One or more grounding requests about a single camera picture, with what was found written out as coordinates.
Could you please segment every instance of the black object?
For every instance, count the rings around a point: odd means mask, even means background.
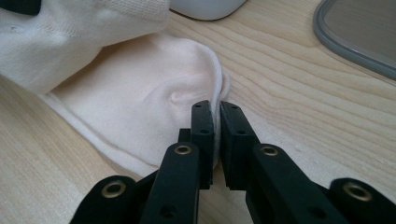
[[[280,147],[260,141],[239,106],[222,102],[226,185],[245,190],[254,223],[394,223],[396,205],[371,186],[336,179],[316,185]],[[199,189],[212,183],[214,125],[208,101],[192,107],[160,169],[135,183],[111,176],[96,184],[71,223],[196,223]]]
[[[0,7],[8,11],[35,16],[40,12],[41,0],[0,0]]]

